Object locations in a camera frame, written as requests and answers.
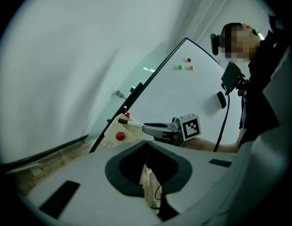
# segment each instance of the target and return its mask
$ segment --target white wall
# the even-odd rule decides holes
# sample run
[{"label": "white wall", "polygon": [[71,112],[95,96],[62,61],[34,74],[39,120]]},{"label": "white wall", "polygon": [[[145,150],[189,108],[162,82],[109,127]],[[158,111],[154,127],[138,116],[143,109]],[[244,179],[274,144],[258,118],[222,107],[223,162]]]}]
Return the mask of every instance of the white wall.
[{"label": "white wall", "polygon": [[[244,23],[261,32],[263,36],[266,36],[270,29],[268,19],[268,12],[270,11],[262,6],[262,4],[263,1],[261,0],[228,0],[206,33],[201,38],[198,38],[196,43],[210,53],[225,68],[229,59],[225,59],[224,54],[221,53],[217,56],[212,54],[211,33],[220,34],[223,26],[228,23]],[[248,62],[238,63],[237,65],[246,77],[250,76]]]},{"label": "white wall", "polygon": [[86,135],[132,68],[173,44],[191,0],[27,0],[0,45],[0,161]]}]

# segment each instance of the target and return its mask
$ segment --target headphones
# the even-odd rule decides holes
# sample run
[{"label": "headphones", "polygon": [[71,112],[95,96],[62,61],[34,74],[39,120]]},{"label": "headphones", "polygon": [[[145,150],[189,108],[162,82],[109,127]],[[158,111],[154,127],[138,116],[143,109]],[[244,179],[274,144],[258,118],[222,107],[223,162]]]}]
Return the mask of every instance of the headphones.
[{"label": "headphones", "polygon": [[[227,27],[230,27],[232,25],[241,25],[240,23],[230,23],[230,24],[226,24],[224,26],[224,28],[227,26]],[[258,33],[256,32],[256,30],[252,30],[252,34],[256,35],[258,38],[260,38],[260,36],[258,35]],[[220,35],[215,35],[214,33],[212,33],[210,35],[210,39],[211,39],[211,49],[212,49],[212,53],[213,55],[217,55],[218,52],[219,52],[219,46],[220,46]]]}]

